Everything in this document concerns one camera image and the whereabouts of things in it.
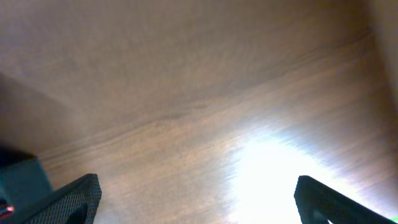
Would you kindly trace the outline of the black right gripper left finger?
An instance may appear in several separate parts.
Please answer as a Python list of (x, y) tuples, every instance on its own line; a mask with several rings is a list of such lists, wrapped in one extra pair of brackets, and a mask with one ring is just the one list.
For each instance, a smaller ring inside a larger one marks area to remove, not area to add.
[(93, 224), (101, 196), (98, 176), (86, 174), (19, 212), (18, 222)]

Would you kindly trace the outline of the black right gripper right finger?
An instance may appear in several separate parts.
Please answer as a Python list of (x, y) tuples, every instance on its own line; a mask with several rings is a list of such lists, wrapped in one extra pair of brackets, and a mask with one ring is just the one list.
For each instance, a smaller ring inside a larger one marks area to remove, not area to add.
[(394, 224), (307, 175), (298, 177), (294, 199), (303, 224)]

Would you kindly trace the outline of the black box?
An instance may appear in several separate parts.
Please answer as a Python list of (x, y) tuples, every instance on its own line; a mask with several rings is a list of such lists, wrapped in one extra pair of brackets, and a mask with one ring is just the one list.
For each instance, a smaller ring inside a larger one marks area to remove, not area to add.
[(1, 148), (1, 223), (42, 223), (43, 200), (53, 187), (39, 158)]

